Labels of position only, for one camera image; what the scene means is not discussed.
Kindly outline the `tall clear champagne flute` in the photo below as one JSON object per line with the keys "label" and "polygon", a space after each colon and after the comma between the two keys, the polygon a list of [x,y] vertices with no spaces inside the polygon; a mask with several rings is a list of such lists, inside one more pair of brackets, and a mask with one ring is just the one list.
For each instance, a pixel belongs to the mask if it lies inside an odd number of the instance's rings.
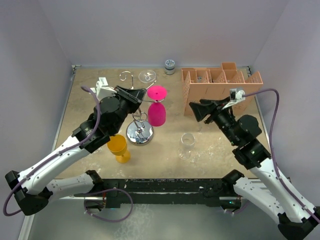
{"label": "tall clear champagne flute", "polygon": [[151,84],[157,80],[157,74],[154,70],[145,69],[139,73],[138,78],[142,83]]}

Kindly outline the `pink plastic goblet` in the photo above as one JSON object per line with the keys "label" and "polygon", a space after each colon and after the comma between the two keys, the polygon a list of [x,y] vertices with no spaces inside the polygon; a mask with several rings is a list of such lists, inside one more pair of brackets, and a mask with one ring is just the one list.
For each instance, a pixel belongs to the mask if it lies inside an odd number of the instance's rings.
{"label": "pink plastic goblet", "polygon": [[161,103],[167,96],[167,90],[163,86],[151,86],[147,90],[148,97],[153,103],[148,108],[148,122],[153,127],[160,127],[166,122],[166,108]]}

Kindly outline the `short clear wine glass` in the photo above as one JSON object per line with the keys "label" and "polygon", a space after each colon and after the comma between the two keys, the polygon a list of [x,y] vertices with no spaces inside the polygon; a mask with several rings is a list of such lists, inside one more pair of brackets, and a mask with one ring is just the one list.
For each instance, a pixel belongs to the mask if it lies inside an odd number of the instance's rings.
{"label": "short clear wine glass", "polygon": [[177,150],[177,155],[182,160],[187,160],[191,157],[191,151],[195,146],[195,137],[192,133],[184,133],[180,138],[180,146]]}

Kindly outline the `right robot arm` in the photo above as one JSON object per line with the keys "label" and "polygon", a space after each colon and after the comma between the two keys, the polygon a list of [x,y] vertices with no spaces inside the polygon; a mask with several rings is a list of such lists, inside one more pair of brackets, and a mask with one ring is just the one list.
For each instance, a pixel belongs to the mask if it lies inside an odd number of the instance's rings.
{"label": "right robot arm", "polygon": [[260,208],[277,224],[288,240],[303,240],[319,224],[320,208],[305,199],[283,175],[276,171],[270,152],[257,139],[262,133],[252,115],[236,119],[228,99],[190,102],[198,122],[215,123],[235,148],[235,159],[267,188],[262,190],[237,170],[228,173],[222,190],[228,196],[240,195]]}

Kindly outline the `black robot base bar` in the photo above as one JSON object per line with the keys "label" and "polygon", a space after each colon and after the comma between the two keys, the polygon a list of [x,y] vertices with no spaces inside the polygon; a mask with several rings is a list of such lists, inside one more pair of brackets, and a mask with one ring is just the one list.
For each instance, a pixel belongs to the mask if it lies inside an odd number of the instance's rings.
{"label": "black robot base bar", "polygon": [[121,179],[105,178],[106,207],[119,208],[122,204],[148,205],[205,205],[238,209],[241,198],[221,178],[189,179]]}

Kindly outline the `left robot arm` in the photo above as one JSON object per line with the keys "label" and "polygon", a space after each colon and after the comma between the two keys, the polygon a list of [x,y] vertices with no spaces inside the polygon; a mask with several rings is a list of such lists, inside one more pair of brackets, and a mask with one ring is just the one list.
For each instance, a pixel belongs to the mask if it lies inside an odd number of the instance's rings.
{"label": "left robot arm", "polygon": [[89,87],[82,86],[82,90],[93,96],[96,103],[93,113],[48,156],[26,170],[12,170],[5,175],[11,189],[3,205],[5,216],[20,212],[31,216],[56,199],[72,194],[98,196],[103,191],[103,180],[94,170],[59,181],[55,178],[75,162],[107,144],[119,132],[127,116],[138,110],[147,90],[117,85],[111,95],[102,100],[98,100]]}

